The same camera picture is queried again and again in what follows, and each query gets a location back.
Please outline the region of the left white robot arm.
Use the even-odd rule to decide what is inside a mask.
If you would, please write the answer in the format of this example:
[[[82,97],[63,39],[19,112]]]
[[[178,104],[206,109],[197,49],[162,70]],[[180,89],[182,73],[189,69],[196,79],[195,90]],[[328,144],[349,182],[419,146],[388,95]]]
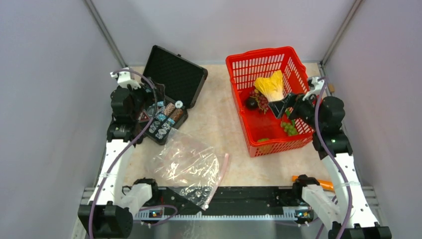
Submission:
[[[123,194],[123,181],[129,160],[154,118],[142,125],[140,117],[153,100],[153,114],[158,112],[156,84],[139,72],[125,67],[110,73],[118,87],[111,93],[112,121],[107,129],[105,157],[93,194],[78,209],[78,218],[91,239],[126,239],[134,216],[144,204],[159,201],[158,190],[141,182]]]

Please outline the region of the red toy grape bunch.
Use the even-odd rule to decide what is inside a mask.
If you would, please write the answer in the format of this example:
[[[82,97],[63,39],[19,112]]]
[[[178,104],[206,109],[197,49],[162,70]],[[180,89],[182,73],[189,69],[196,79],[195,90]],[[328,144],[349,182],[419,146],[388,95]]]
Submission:
[[[253,97],[257,100],[258,106],[259,106],[259,108],[257,108],[257,110],[261,114],[267,113],[267,111],[269,110],[268,100],[260,91],[258,91],[257,89],[250,91],[249,97]]]

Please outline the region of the yellow toy cabbage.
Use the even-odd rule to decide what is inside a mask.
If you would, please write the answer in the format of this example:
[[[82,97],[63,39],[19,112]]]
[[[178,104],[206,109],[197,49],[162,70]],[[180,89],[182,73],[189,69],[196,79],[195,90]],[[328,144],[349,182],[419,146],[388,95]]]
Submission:
[[[280,101],[284,98],[284,81],[281,70],[275,71],[269,78],[257,78],[254,86],[269,102]]]

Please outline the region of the clear zip top bag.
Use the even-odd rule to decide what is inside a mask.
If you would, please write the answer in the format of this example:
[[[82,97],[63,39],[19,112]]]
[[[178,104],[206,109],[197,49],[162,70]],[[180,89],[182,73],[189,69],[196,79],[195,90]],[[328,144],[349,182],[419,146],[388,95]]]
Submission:
[[[207,210],[229,165],[229,154],[177,129],[146,164],[160,186]]]

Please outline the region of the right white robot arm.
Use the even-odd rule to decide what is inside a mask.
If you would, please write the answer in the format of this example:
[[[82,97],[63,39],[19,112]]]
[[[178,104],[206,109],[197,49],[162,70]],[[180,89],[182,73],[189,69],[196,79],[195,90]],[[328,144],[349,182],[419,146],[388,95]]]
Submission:
[[[314,130],[313,146],[329,173],[335,199],[325,194],[317,179],[300,175],[293,184],[293,201],[313,209],[330,239],[392,238],[389,227],[380,225],[371,211],[357,176],[353,150],[342,130],[344,102],[334,96],[323,97],[327,88],[324,77],[310,77],[308,85],[308,92],[288,93],[269,107],[278,119],[291,108],[289,119],[303,120]]]

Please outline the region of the red plastic basket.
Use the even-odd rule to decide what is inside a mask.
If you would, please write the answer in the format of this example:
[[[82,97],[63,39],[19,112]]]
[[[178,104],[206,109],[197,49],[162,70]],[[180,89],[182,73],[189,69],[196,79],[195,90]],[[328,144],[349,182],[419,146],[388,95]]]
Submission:
[[[270,77],[278,70],[283,73],[284,95],[304,94],[309,90],[306,68],[293,47],[252,50],[227,56],[225,62],[232,97],[251,157],[301,148],[312,141],[313,129],[301,119],[294,120],[299,134],[288,136],[280,126],[282,121],[288,121],[288,115],[277,119],[271,110],[261,114],[258,110],[245,107],[249,92],[255,88],[255,80],[259,77]],[[257,140],[262,138],[269,138],[269,141],[258,143]]]

